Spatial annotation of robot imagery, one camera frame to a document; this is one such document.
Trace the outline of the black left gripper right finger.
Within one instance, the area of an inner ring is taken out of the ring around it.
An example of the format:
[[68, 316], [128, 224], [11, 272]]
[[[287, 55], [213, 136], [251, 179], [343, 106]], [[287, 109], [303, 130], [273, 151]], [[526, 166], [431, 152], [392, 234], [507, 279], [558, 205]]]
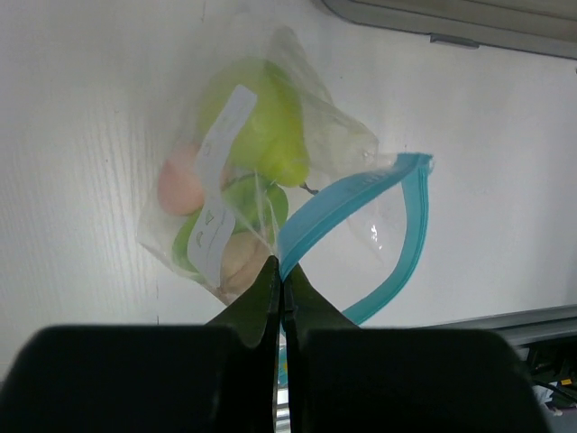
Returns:
[[300, 267], [283, 276], [288, 406], [295, 432], [546, 432], [537, 351], [483, 329], [361, 328]]

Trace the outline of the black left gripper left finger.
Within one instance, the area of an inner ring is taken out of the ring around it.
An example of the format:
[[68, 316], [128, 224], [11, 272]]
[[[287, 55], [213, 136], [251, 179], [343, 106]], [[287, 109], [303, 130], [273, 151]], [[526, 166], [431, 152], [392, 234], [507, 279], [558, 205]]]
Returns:
[[271, 432], [279, 261], [199, 325], [46, 327], [1, 388], [4, 432]]

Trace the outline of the beige toy garlic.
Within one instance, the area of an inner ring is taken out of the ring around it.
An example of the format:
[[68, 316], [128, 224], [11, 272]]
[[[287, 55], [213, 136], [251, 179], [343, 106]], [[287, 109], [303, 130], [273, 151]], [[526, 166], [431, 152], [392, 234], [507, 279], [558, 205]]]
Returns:
[[224, 249], [216, 296], [225, 305], [233, 303], [252, 286], [269, 256], [269, 247], [253, 233], [232, 235]]

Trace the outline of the pink toy egg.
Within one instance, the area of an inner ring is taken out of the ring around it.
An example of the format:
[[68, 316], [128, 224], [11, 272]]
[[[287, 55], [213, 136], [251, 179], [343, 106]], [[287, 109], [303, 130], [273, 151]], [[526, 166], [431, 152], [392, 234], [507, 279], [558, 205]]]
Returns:
[[173, 216], [194, 213], [205, 203], [205, 192], [194, 171], [200, 145], [179, 146], [165, 160], [157, 184], [157, 199], [164, 212]]

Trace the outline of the clear zip top bag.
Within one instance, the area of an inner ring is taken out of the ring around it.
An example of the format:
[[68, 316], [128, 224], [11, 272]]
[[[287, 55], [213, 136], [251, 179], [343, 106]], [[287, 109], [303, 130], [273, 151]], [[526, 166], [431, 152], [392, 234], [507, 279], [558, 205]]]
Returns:
[[[205, 203], [185, 216], [164, 212], [157, 199], [159, 172], [141, 213], [139, 243], [216, 298], [224, 249], [232, 235], [251, 232], [259, 238], [270, 249], [268, 258], [279, 261], [282, 277], [305, 258], [322, 253], [329, 268], [337, 270], [350, 244], [354, 262], [372, 268], [376, 278], [370, 285], [353, 287], [353, 301], [343, 314], [356, 325], [372, 318], [404, 289], [423, 252], [433, 157], [382, 152], [375, 134], [334, 104], [296, 34], [286, 26], [263, 26], [239, 17], [199, 32], [192, 57], [185, 87], [189, 101], [166, 159], [181, 145], [200, 145], [194, 171]], [[247, 88], [236, 87], [206, 135], [197, 134], [197, 103], [210, 78], [249, 57], [284, 69], [300, 96], [310, 168], [299, 187], [282, 186], [229, 161], [232, 144], [257, 101]]]

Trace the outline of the green toy pear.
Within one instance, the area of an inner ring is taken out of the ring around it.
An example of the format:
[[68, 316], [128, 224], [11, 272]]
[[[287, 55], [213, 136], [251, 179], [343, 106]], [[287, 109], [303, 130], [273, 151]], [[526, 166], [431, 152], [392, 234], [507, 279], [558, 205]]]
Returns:
[[249, 57], [214, 74], [197, 103], [197, 134], [206, 135], [238, 86], [257, 101], [232, 144], [230, 163], [285, 187], [301, 186], [310, 168], [303, 108], [291, 78], [277, 64]]

